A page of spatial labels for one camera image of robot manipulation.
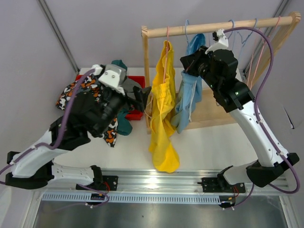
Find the grey shorts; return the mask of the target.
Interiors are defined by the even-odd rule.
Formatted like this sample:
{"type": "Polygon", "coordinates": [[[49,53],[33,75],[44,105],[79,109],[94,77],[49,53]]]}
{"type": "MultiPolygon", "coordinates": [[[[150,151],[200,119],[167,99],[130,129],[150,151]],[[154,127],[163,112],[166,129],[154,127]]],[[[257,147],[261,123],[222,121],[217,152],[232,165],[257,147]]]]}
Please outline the grey shorts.
{"type": "Polygon", "coordinates": [[[122,84],[122,87],[127,91],[127,93],[132,93],[134,86],[142,88],[139,83],[135,82],[134,80],[132,80],[126,76],[126,79],[124,80],[124,82],[122,84]]]}

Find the blue hanger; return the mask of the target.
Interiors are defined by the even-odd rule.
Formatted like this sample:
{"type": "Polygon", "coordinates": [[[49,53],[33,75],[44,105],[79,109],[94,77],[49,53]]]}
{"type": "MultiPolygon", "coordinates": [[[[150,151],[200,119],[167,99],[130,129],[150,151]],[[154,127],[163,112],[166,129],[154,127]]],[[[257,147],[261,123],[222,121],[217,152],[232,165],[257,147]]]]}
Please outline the blue hanger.
{"type": "Polygon", "coordinates": [[[243,53],[243,48],[245,46],[245,40],[243,39],[243,36],[240,34],[240,32],[238,31],[232,31],[229,35],[228,38],[230,38],[231,36],[233,36],[232,38],[232,47],[231,47],[231,51],[234,50],[234,47],[235,47],[235,43],[236,43],[236,34],[238,34],[240,36],[240,39],[241,39],[241,47],[240,47],[240,51],[239,51],[239,54],[237,56],[237,59],[238,61],[240,62],[241,61],[241,55],[243,53]]]}
{"type": "Polygon", "coordinates": [[[188,19],[185,20],[184,32],[187,42],[188,48],[200,47],[201,45],[205,45],[205,35],[202,33],[195,34],[192,39],[189,39],[188,27],[190,26],[190,22],[188,19]]]}
{"type": "MultiPolygon", "coordinates": [[[[256,25],[257,25],[257,22],[258,22],[258,19],[257,18],[255,18],[255,24],[254,24],[254,28],[256,27],[256,25]]],[[[240,33],[240,32],[237,32],[237,34],[240,36],[240,38],[241,38],[241,44],[242,44],[242,47],[244,47],[245,46],[245,44],[246,44],[246,42],[247,42],[247,40],[251,37],[251,35],[252,35],[252,31],[245,37],[245,38],[243,38],[243,36],[242,36],[242,34],[240,33]]]]}

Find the light blue shorts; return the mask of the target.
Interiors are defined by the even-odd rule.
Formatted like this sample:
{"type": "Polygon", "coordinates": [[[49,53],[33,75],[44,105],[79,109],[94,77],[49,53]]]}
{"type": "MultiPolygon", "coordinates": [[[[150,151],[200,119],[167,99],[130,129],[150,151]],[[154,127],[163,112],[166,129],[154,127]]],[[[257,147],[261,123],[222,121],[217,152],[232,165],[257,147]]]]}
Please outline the light blue shorts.
{"type": "Polygon", "coordinates": [[[181,84],[176,98],[175,114],[171,125],[181,133],[191,122],[191,114],[196,109],[196,103],[202,101],[202,79],[191,76],[185,70],[181,72],[181,84]]]}

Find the dark green shorts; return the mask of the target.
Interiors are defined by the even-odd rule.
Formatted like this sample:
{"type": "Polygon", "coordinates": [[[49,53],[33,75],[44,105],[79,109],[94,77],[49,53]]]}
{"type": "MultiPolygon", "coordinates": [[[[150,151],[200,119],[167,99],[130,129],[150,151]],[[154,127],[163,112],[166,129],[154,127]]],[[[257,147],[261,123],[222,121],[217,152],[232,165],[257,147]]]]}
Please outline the dark green shorts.
{"type": "MultiPolygon", "coordinates": [[[[127,71],[127,66],[123,63],[122,60],[113,60],[111,64],[119,66],[127,71]]],[[[130,121],[126,119],[128,113],[129,110],[124,107],[120,110],[117,116],[117,121],[118,121],[117,132],[123,136],[128,136],[133,129],[130,121]]]]}

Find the camouflage patterned shorts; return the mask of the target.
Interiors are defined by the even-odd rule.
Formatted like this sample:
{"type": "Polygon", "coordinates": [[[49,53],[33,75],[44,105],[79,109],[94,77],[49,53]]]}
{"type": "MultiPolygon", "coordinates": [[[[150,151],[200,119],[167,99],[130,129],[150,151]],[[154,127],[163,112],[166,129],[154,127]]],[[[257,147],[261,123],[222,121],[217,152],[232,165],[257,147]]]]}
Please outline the camouflage patterned shorts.
{"type": "MultiPolygon", "coordinates": [[[[66,86],[59,96],[58,100],[56,101],[55,107],[60,110],[65,110],[68,101],[70,100],[75,87],[80,79],[81,75],[76,77],[76,80],[66,86]]],[[[81,83],[80,88],[77,90],[77,94],[79,93],[89,93],[93,95],[93,98],[96,103],[101,102],[103,87],[99,85],[99,82],[93,78],[93,76],[87,76],[85,80],[81,83]]],[[[118,136],[118,120],[115,117],[109,126],[106,128],[106,131],[102,134],[101,138],[107,143],[108,146],[114,147],[116,143],[116,139],[118,136]]]]}

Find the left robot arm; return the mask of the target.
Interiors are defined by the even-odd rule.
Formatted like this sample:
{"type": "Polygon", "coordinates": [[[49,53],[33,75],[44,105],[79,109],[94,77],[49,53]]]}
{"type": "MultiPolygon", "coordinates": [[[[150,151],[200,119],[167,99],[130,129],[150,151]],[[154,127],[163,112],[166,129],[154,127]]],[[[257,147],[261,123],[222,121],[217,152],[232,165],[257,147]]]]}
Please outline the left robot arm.
{"type": "Polygon", "coordinates": [[[54,121],[44,135],[23,152],[10,151],[4,185],[35,190],[49,184],[74,184],[77,190],[104,190],[102,170],[96,165],[74,168],[58,165],[54,159],[90,143],[89,136],[102,137],[120,110],[128,105],[144,111],[151,87],[133,87],[134,97],[108,89],[106,99],[96,102],[92,93],[73,94],[64,115],[54,121]]]}

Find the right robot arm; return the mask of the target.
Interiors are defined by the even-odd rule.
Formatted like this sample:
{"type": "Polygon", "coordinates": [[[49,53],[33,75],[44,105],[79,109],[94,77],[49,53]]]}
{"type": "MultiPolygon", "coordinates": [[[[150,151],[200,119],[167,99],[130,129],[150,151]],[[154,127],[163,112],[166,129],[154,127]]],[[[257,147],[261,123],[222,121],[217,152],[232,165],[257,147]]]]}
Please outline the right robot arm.
{"type": "Polygon", "coordinates": [[[256,99],[248,86],[236,78],[238,61],[232,51],[218,49],[207,52],[201,46],[195,53],[180,58],[186,73],[201,77],[213,91],[216,102],[238,123],[250,141],[257,160],[221,171],[217,187],[229,191],[234,184],[251,182],[263,188],[300,161],[276,139],[255,108],[256,99]]]}

